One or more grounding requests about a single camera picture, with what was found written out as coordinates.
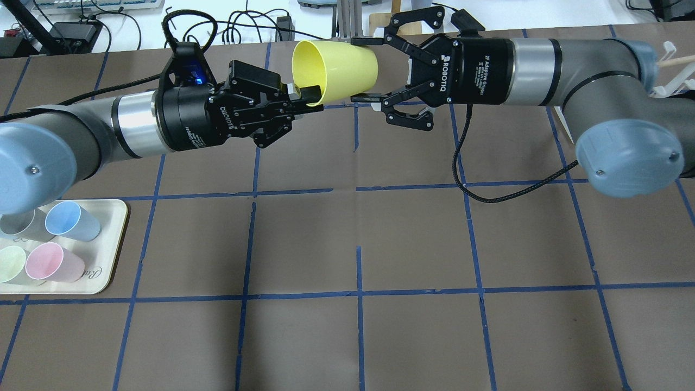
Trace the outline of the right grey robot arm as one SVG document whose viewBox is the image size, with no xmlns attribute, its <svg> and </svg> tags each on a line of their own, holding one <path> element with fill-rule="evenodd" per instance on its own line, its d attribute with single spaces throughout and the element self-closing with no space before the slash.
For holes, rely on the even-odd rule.
<svg viewBox="0 0 695 391">
<path fill-rule="evenodd" d="M 650 95 L 658 77 L 657 54 L 642 41 L 481 37 L 460 27 L 459 36 L 438 33 L 416 45 L 398 35 L 403 24 L 436 28 L 443 7 L 400 12 L 382 37 L 353 37 L 355 46 L 387 45 L 409 57 L 409 79 L 397 91 L 361 93 L 353 102 L 377 104 L 389 124 L 429 131 L 432 109 L 466 104 L 559 107 L 575 143 L 576 160 L 521 191 L 483 198 L 464 186 L 458 159 L 467 130 L 452 158 L 457 187 L 483 203 L 501 203 L 544 186 L 576 166 L 600 193 L 616 198 L 651 194 L 678 178 L 692 178 L 693 91 Z"/>
</svg>

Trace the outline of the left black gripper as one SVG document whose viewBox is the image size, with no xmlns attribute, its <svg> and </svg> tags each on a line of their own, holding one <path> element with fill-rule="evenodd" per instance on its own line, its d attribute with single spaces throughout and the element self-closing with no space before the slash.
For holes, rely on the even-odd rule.
<svg viewBox="0 0 695 391">
<path fill-rule="evenodd" d="M 183 80 L 186 86 L 174 86 L 166 76 L 158 89 L 161 135 L 176 152 L 246 137 L 267 148 L 288 134 L 296 119 L 324 109 L 320 86 L 286 84 L 280 75 L 240 60 L 230 62 L 221 84 L 193 73 Z"/>
</svg>

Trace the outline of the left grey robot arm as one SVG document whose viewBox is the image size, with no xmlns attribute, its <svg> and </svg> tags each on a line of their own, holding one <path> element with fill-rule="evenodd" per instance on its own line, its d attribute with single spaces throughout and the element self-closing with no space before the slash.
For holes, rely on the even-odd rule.
<svg viewBox="0 0 695 391">
<path fill-rule="evenodd" d="M 322 87 L 288 86 L 280 75 L 233 60 L 219 84 L 206 62 L 171 59 L 153 91 L 30 109 L 2 122 L 1 211 L 53 202 L 106 165 L 250 137 L 265 148 L 298 115 L 322 111 Z"/>
</svg>

